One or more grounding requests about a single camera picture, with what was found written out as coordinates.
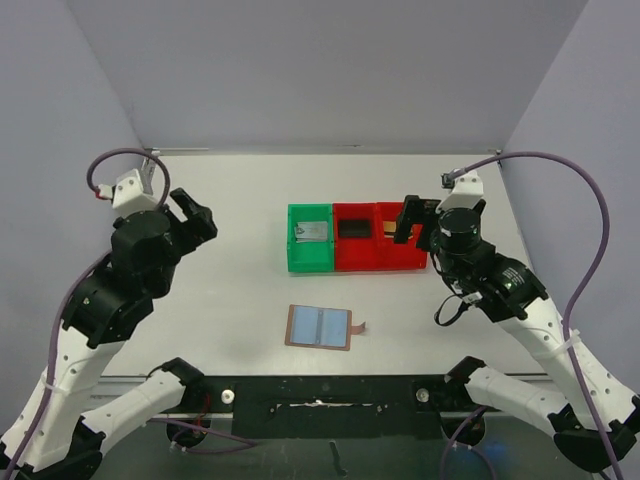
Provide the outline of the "gold VIP card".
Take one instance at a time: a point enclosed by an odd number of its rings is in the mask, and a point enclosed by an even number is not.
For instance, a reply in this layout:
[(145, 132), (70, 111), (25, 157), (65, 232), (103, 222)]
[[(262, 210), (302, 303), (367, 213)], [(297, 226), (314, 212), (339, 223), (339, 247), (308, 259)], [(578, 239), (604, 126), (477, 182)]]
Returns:
[[(385, 238), (394, 239), (398, 230), (398, 223), (396, 220), (384, 220), (382, 222), (383, 234)], [(410, 226), (408, 229), (405, 229), (407, 233), (407, 238), (412, 239), (414, 237), (414, 228)]]

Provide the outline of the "black VIP card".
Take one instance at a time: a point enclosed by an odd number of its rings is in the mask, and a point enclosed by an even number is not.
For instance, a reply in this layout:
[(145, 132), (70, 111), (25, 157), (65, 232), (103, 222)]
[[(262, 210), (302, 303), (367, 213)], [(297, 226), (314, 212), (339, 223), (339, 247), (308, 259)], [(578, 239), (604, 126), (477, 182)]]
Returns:
[(372, 237), (372, 224), (369, 219), (340, 219), (338, 221), (340, 239), (365, 239)]

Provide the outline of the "green plastic bin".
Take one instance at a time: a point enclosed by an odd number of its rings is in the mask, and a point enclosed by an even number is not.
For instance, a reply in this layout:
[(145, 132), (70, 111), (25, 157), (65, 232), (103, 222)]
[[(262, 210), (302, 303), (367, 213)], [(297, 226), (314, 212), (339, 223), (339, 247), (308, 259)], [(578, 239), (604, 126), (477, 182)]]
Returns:
[[(328, 273), (335, 270), (333, 205), (289, 204), (287, 213), (287, 266), (290, 273)], [(297, 243), (294, 225), (297, 222), (326, 221), (329, 240), (323, 243)]]

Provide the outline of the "brown leather card holder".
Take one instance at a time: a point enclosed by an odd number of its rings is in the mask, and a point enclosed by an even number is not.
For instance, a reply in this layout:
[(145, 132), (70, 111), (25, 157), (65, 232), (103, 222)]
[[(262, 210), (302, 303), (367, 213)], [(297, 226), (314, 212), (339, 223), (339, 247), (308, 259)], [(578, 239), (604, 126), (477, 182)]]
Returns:
[(366, 332), (365, 322), (355, 324), (347, 309), (291, 304), (284, 344), (292, 347), (349, 351), (354, 336)]

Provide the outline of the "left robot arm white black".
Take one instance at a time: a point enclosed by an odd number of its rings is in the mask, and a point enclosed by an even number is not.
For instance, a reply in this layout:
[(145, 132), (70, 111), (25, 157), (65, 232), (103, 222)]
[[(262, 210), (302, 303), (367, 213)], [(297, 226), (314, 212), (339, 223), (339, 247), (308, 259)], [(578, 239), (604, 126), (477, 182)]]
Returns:
[(86, 405), (106, 366), (166, 296), (180, 260), (218, 230), (210, 208), (184, 189), (166, 205), (118, 219), (111, 250), (91, 265), (57, 314), (48, 365), (21, 415), (1, 437), (8, 479), (89, 479), (106, 454), (154, 416), (201, 391), (203, 373), (181, 358), (156, 367), (117, 399)]

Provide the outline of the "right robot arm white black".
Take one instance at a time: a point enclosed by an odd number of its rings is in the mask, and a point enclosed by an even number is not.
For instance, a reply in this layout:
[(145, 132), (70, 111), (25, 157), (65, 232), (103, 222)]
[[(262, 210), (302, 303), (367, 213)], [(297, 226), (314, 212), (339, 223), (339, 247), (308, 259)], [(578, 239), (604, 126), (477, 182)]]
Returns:
[(580, 469), (598, 473), (622, 460), (639, 435), (639, 397), (620, 383), (563, 320), (546, 288), (522, 262), (481, 237), (484, 201), (472, 208), (438, 209), (436, 200), (406, 196), (394, 241), (429, 254), (460, 313), (482, 311), (517, 340), (555, 388), (547, 391), (467, 356), (445, 376), (450, 392), (522, 420), (550, 436)]

